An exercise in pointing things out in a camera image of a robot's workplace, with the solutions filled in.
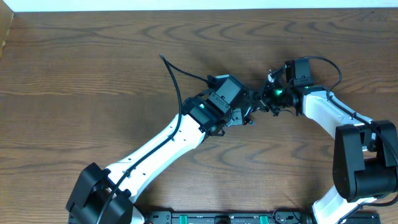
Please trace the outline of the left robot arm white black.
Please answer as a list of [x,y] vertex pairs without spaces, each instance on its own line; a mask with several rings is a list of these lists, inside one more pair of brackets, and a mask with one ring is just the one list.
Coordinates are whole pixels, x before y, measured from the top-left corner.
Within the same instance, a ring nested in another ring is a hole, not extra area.
[[105,169],[96,163],[83,169],[66,205],[69,223],[145,223],[134,205],[143,190],[207,137],[223,136],[225,127],[247,124],[255,110],[253,91],[208,89],[187,98],[170,124],[138,150]]

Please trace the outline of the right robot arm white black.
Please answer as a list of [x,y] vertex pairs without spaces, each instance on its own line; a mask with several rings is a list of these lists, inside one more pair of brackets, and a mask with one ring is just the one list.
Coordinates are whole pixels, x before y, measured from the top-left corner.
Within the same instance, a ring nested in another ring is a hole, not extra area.
[[333,186],[313,203],[313,223],[343,223],[364,206],[397,192],[397,130],[388,121],[358,114],[324,86],[267,83],[260,102],[274,114],[293,107],[335,141]]

